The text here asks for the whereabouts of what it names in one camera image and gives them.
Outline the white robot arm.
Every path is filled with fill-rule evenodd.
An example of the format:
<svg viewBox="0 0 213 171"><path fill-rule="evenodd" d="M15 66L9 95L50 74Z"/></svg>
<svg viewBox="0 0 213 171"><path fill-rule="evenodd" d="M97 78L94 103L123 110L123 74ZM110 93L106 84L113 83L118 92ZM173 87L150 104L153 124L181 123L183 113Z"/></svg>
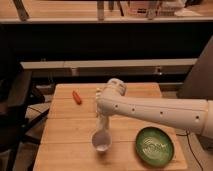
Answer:
<svg viewBox="0 0 213 171"><path fill-rule="evenodd" d="M126 84L110 79L96 96L98 111L194 132L213 139L213 100L126 97Z"/></svg>

